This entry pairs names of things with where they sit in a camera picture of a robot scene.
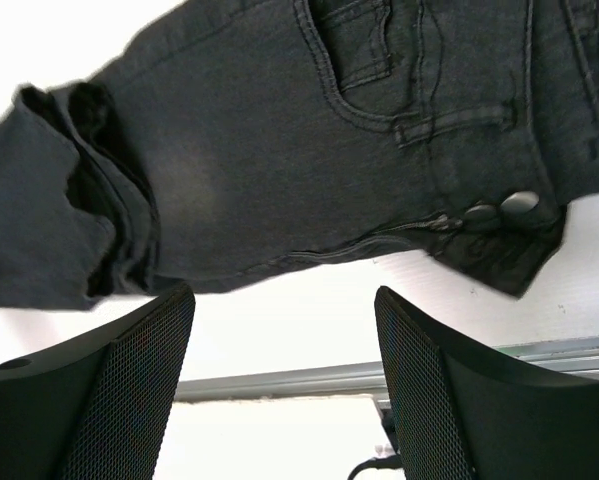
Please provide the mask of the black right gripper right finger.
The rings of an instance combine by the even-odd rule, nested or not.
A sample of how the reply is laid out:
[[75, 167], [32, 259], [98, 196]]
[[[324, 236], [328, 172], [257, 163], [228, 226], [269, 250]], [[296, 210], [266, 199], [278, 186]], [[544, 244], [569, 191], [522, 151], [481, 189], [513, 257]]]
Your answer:
[[388, 287], [377, 333], [408, 479], [599, 479], [599, 380], [440, 323]]

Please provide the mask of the black trousers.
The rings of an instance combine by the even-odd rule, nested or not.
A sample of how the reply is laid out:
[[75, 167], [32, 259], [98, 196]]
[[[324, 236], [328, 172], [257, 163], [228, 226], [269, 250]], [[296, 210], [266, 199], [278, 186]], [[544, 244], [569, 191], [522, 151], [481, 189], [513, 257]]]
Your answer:
[[520, 297], [599, 193], [599, 1], [187, 1], [0, 122], [0, 307], [422, 250]]

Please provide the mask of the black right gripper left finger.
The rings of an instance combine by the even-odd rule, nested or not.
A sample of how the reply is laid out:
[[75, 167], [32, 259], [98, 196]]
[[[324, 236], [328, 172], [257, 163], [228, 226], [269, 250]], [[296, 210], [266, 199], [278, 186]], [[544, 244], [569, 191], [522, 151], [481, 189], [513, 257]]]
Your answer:
[[194, 312], [178, 286], [0, 364], [0, 480], [152, 478]]

